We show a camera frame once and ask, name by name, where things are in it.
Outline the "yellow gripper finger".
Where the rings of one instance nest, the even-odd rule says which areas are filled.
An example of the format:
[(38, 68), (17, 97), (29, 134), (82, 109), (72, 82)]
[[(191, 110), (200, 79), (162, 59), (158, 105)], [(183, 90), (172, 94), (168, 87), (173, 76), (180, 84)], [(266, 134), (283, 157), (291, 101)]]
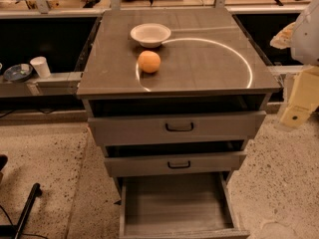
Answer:
[(293, 131), (301, 127), (319, 107), (319, 67), (304, 66), (297, 75), (288, 75), (285, 84), (278, 127)]
[(270, 41), (270, 46), (276, 49), (286, 49), (291, 47), (292, 36), (295, 23), (290, 23), (279, 31)]

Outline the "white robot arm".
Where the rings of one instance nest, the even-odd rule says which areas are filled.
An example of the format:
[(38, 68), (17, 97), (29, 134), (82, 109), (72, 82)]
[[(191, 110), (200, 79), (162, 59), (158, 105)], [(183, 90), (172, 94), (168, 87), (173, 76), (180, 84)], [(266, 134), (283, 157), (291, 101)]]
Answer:
[(278, 127), (292, 131), (301, 127), (319, 107), (319, 0), (312, 0), (296, 21), (270, 41), (277, 49), (289, 48), (293, 60), (303, 65), (284, 91)]

